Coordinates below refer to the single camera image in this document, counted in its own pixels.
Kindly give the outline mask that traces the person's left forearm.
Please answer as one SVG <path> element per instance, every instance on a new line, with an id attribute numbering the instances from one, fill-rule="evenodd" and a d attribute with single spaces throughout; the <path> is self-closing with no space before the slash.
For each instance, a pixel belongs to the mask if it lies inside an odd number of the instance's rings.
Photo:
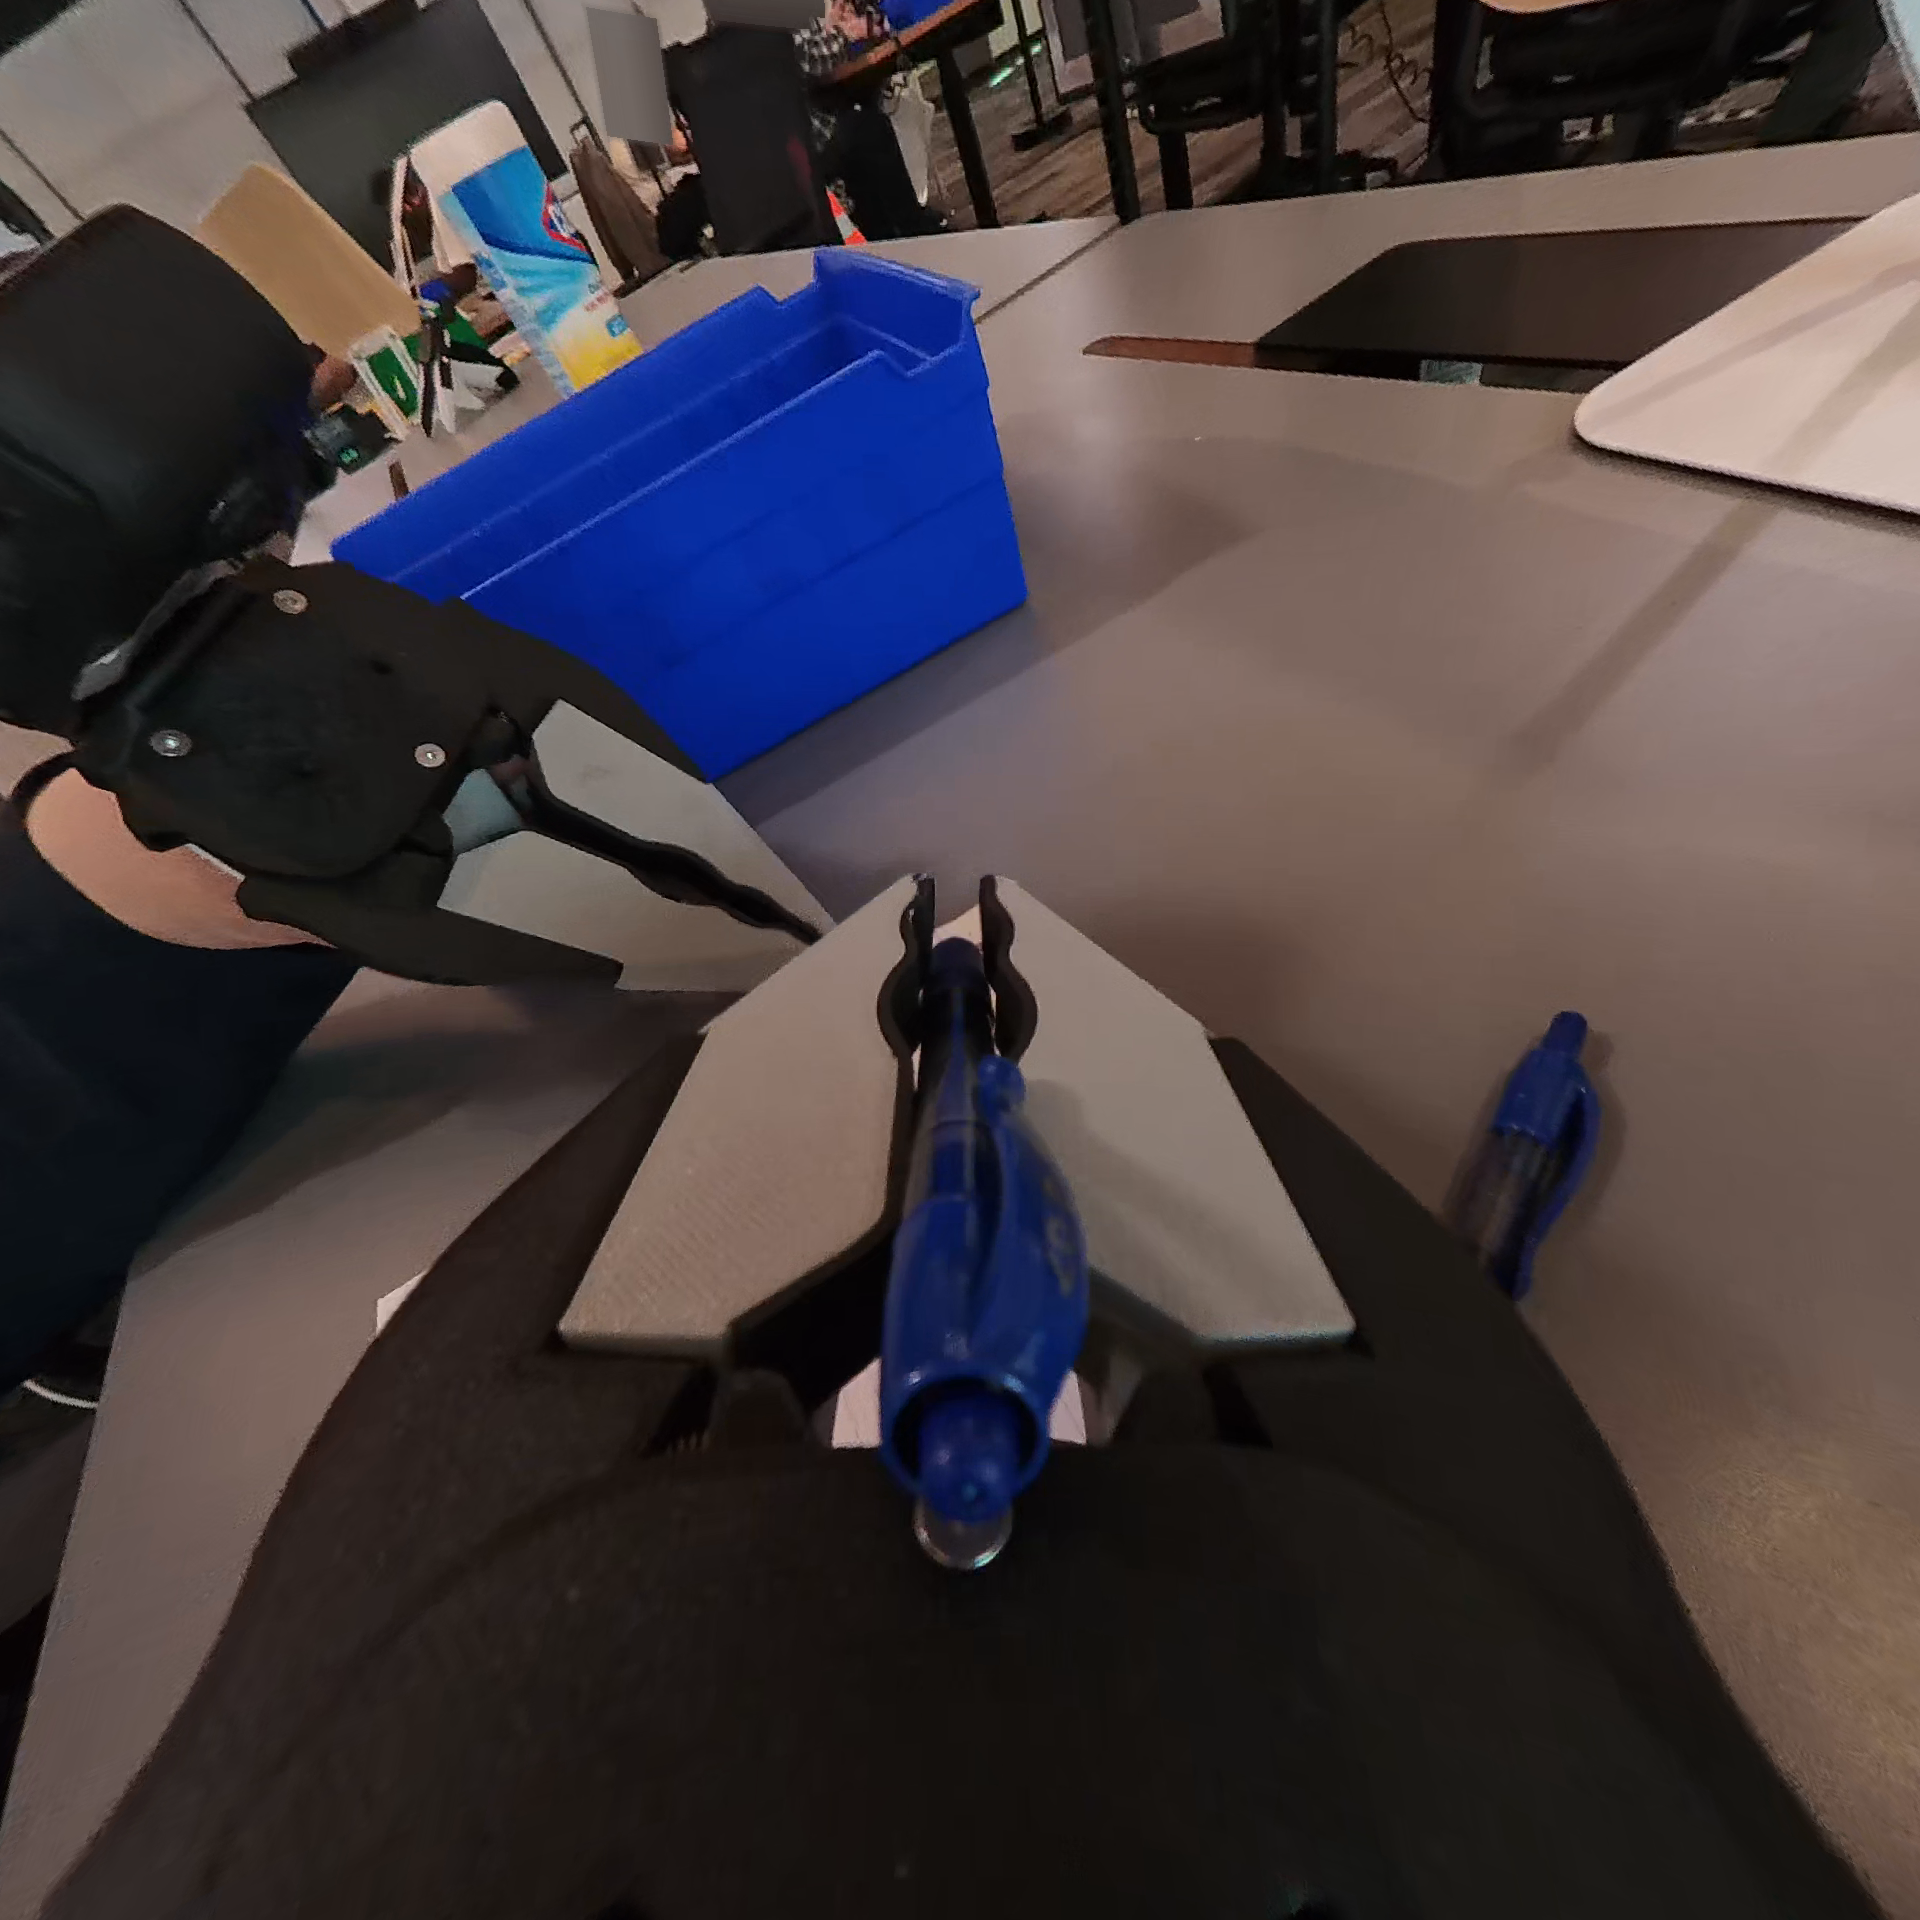
<path id="1" fill-rule="evenodd" d="M 358 975 L 330 946 L 198 950 L 109 918 L 28 835 L 63 773 L 4 801 L 5 1396 L 115 1297 Z"/>

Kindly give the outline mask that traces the background office table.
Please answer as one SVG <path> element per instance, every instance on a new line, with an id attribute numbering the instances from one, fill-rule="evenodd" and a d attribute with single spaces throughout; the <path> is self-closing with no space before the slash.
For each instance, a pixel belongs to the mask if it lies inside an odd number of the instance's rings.
<path id="1" fill-rule="evenodd" d="M 950 2 L 900 32 L 878 38 L 866 53 L 844 60 L 809 85 L 820 105 L 839 106 L 875 90 L 896 73 L 923 64 L 934 66 L 947 132 L 978 230 L 999 229 L 999 214 L 967 83 L 958 64 L 958 51 L 974 42 L 985 42 L 1002 26 L 1002 21 L 1002 2 Z"/>

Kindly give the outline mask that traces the blue retractable pen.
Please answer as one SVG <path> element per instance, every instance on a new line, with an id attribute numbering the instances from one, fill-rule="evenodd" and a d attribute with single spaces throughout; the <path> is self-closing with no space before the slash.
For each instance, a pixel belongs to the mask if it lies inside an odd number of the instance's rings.
<path id="1" fill-rule="evenodd" d="M 1510 1302 L 1532 1290 L 1539 1253 L 1594 1166 L 1603 1109 L 1584 1061 L 1588 1037 L 1581 1015 L 1552 1017 L 1506 1077 L 1451 1186 L 1445 1222 Z"/>
<path id="2" fill-rule="evenodd" d="M 939 940 L 881 1298 L 875 1448 L 947 1573 L 980 1573 L 1010 1543 L 1091 1320 L 1079 1210 L 993 1017 L 982 950 Z"/>

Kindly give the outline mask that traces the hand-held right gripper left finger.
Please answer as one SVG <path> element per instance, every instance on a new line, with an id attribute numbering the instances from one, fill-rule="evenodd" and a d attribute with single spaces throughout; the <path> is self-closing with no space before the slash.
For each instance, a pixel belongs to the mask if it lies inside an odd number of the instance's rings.
<path id="1" fill-rule="evenodd" d="M 881 991 L 900 877 L 702 1031 L 564 1310 L 564 1343 L 726 1343 L 880 1222 L 902 1065 Z"/>

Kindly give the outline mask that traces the black office chair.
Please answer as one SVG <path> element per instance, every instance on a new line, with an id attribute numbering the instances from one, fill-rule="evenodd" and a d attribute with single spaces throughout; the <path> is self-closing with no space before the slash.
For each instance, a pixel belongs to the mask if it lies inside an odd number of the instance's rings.
<path id="1" fill-rule="evenodd" d="M 714 26 L 663 48 L 663 83 L 702 181 L 722 256 L 839 246 L 815 175 L 812 112 L 793 38 Z"/>

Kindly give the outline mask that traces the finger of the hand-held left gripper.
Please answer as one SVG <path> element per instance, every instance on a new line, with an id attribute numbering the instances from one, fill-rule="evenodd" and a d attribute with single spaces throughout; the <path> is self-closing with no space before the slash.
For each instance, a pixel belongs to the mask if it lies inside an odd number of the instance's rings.
<path id="1" fill-rule="evenodd" d="M 612 958 L 625 993 L 741 994 L 801 949 L 776 928 L 666 901 L 612 862 L 528 830 L 459 854 L 441 904 Z"/>
<path id="2" fill-rule="evenodd" d="M 636 840 L 682 849 L 726 881 L 778 901 L 827 934 L 820 901 L 757 836 L 723 792 L 668 765 L 599 721 L 558 705 L 534 732 L 539 775 L 553 797 Z"/>

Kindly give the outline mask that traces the person's left hand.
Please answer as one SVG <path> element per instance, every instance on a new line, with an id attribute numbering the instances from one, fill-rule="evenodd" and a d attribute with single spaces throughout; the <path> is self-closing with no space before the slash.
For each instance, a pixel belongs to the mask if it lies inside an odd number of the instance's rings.
<path id="1" fill-rule="evenodd" d="M 240 877 L 201 849 L 145 847 L 115 799 L 77 773 L 47 780 L 24 822 L 41 860 L 134 934 L 198 950 L 323 946 L 297 927 L 247 916 L 237 903 Z"/>

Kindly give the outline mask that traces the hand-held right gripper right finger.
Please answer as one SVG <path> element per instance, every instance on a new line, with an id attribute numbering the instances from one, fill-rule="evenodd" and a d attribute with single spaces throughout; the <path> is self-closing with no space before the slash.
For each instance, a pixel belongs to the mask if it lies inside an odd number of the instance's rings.
<path id="1" fill-rule="evenodd" d="M 1022 1117 L 1066 1179 L 1091 1272 L 1199 1346 L 1355 1330 L 1208 1028 L 1018 882 L 996 881 L 1035 1004 Z"/>

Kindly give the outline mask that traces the black monitor screen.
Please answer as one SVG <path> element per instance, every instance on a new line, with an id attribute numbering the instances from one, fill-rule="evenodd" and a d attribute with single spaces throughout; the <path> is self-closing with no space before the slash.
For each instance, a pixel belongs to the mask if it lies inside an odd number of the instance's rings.
<path id="1" fill-rule="evenodd" d="M 548 181 L 560 146 L 475 2 L 378 4 L 299 44 L 246 117 L 281 172 L 363 253 L 387 248 L 398 157 L 486 103 L 506 106 Z"/>

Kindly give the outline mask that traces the blue plastic bin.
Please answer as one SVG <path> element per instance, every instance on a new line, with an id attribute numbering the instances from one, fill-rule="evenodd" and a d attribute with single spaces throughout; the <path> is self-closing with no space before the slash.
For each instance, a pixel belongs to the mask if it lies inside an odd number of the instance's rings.
<path id="1" fill-rule="evenodd" d="M 814 253 L 330 557 L 588 662 L 723 779 L 1025 604 L 978 299 Z"/>

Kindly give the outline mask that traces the cleaning wipes canister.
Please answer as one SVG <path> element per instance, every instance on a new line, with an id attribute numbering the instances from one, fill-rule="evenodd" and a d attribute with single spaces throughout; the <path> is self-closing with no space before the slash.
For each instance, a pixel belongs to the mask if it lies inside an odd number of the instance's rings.
<path id="1" fill-rule="evenodd" d="M 636 360 L 637 341 L 529 148 L 488 158 L 433 201 L 561 399 Z"/>

